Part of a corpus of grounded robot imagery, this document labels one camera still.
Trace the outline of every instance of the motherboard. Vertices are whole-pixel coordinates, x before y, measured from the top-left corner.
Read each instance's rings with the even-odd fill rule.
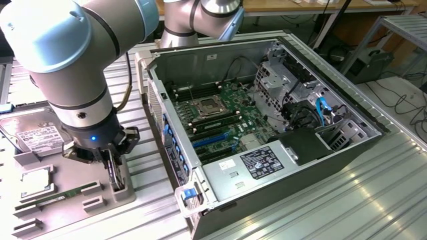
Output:
[[[262,146],[277,132],[257,108],[254,90],[242,83],[223,84],[215,95],[199,97],[201,91],[174,106],[199,159],[209,164]]]

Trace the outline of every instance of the metal table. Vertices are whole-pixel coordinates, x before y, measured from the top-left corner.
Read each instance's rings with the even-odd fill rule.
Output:
[[[293,35],[282,31],[242,34],[238,40],[283,36],[318,65],[335,83],[354,97],[390,129],[391,133],[338,174],[298,192],[262,211],[238,221],[206,239],[423,239],[427,238],[427,149],[409,134],[379,106],[355,88],[343,75]],[[211,38],[202,43],[214,42]],[[155,49],[138,45],[134,53]],[[104,71],[114,102],[122,100],[127,84],[124,57]],[[28,74],[15,62],[8,99],[20,102],[30,93],[38,98]],[[174,190],[168,181],[158,147],[154,142],[138,92],[131,95],[126,110],[119,114],[127,125],[142,129],[142,142],[127,156],[136,201],[95,217],[76,222],[38,239],[178,239],[189,240],[190,231],[180,216]],[[7,179],[6,158],[11,148],[0,152],[6,160],[0,178]],[[7,181],[0,188],[8,187]],[[2,202],[0,208],[10,208]],[[0,225],[0,239],[11,239],[8,223]]]
[[[399,16],[381,16],[371,29],[369,30],[358,48],[355,49],[354,54],[345,60],[345,63],[341,68],[341,73],[346,74],[354,65],[359,53],[370,44],[373,37],[375,36],[381,27],[386,27],[394,33],[399,34],[406,40],[414,43],[421,49],[427,51],[427,17],[422,15],[399,15]],[[378,43],[378,47],[382,48],[391,37],[389,34],[387,37]]]

